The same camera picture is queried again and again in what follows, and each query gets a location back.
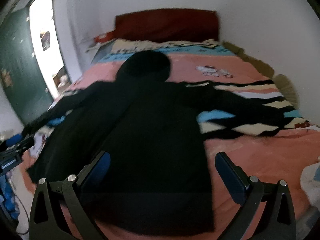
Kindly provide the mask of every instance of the white wall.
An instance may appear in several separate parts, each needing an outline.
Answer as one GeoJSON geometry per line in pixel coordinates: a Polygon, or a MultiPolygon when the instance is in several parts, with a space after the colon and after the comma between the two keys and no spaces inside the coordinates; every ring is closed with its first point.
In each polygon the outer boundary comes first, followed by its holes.
{"type": "Polygon", "coordinates": [[[306,0],[65,0],[64,6],[80,71],[90,63],[86,41],[112,30],[116,15],[166,7],[217,10],[220,37],[287,75],[302,114],[320,124],[320,21],[306,0]]]}
{"type": "Polygon", "coordinates": [[[0,134],[9,138],[22,132],[23,125],[13,111],[0,83],[0,134]]]}

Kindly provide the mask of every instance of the green door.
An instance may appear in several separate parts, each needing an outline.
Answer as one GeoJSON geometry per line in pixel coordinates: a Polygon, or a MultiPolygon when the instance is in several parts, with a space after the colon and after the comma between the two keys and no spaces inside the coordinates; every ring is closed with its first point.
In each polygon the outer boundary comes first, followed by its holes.
{"type": "Polygon", "coordinates": [[[39,117],[53,102],[33,51],[29,8],[12,12],[0,26],[0,77],[24,124],[39,117]]]}

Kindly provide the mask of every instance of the bright doorway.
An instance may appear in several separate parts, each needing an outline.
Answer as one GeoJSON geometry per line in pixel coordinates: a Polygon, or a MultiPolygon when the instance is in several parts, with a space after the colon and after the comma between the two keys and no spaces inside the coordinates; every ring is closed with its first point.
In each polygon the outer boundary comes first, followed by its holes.
{"type": "Polygon", "coordinates": [[[70,79],[60,54],[52,0],[35,0],[29,13],[34,56],[49,92],[57,98],[70,85],[70,79]]]}

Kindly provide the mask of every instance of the pink bedsheet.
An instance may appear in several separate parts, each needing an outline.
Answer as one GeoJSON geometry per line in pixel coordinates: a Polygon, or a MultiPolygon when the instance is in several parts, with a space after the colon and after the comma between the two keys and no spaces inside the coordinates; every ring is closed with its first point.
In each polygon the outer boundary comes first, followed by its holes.
{"type": "MultiPolygon", "coordinates": [[[[243,62],[240,58],[234,56],[171,54],[170,59],[173,65],[173,70],[169,79],[170,81],[197,82],[214,80],[216,82],[224,83],[251,83],[267,79],[251,64],[243,62]],[[198,65],[214,65],[216,68],[226,69],[234,75],[234,78],[227,79],[224,76],[204,76],[200,71],[196,70],[196,66],[198,65]]],[[[115,74],[121,63],[122,62],[110,62],[96,64],[90,68],[83,77],[71,85],[70,88],[85,88],[97,80],[112,81],[114,80],[115,74]]],[[[271,93],[276,91],[277,89],[275,88],[268,88],[264,92],[259,90],[259,93],[271,93]]],[[[220,151],[225,151],[236,165],[241,166],[248,175],[257,176],[261,181],[276,183],[280,179],[286,180],[291,192],[296,218],[299,218],[309,207],[308,199],[300,188],[300,175],[304,167],[317,162],[317,157],[320,155],[320,132],[294,129],[282,130],[275,137],[241,136],[233,140],[212,139],[205,142],[205,147],[214,188],[214,233],[205,233],[187,238],[138,236],[115,226],[97,221],[98,226],[105,235],[111,240],[217,239],[239,208],[239,205],[232,201],[231,196],[215,169],[214,157],[220,151]]],[[[24,162],[20,166],[26,186],[32,193],[34,193],[35,185],[31,184],[25,169],[33,162],[34,160],[32,160],[28,154],[25,154],[24,162]]],[[[63,208],[63,211],[73,235],[81,239],[66,208],[63,208]]],[[[254,232],[262,211],[263,205],[260,205],[252,226],[244,239],[250,237],[254,232]]]]}

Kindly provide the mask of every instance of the metal screw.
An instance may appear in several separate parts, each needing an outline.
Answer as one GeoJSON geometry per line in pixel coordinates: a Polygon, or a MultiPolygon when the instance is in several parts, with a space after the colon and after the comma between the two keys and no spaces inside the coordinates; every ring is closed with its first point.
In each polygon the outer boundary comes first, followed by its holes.
{"type": "Polygon", "coordinates": [[[39,179],[39,184],[42,185],[45,183],[45,178],[39,179]]]}
{"type": "Polygon", "coordinates": [[[259,181],[256,176],[251,176],[251,177],[250,177],[250,180],[251,180],[252,182],[258,182],[258,181],[259,181]]]}
{"type": "Polygon", "coordinates": [[[284,187],[287,186],[287,182],[286,182],[285,180],[283,180],[283,179],[280,181],[280,184],[281,184],[282,186],[284,186],[284,187]]]}
{"type": "Polygon", "coordinates": [[[68,177],[69,181],[74,181],[75,179],[76,179],[76,176],[73,174],[68,177]]]}

